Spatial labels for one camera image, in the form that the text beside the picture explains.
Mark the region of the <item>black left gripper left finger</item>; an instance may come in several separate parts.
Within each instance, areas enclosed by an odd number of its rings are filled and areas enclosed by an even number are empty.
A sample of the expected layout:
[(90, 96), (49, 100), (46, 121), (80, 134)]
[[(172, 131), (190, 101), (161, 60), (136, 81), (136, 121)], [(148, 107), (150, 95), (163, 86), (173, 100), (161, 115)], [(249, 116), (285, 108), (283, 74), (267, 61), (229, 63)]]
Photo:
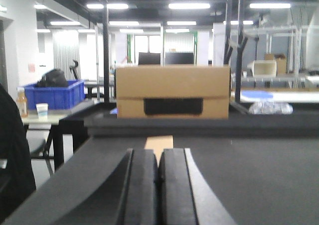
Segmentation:
[(117, 225), (158, 224), (158, 169), (152, 149), (134, 149), (117, 211)]

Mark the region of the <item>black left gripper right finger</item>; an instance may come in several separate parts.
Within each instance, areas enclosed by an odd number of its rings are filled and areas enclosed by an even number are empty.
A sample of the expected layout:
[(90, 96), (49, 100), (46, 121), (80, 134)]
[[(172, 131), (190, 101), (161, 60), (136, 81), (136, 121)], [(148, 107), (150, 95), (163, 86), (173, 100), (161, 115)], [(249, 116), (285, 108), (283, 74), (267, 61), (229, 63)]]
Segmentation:
[(189, 148), (165, 149), (159, 174), (164, 225), (236, 224), (204, 179)]

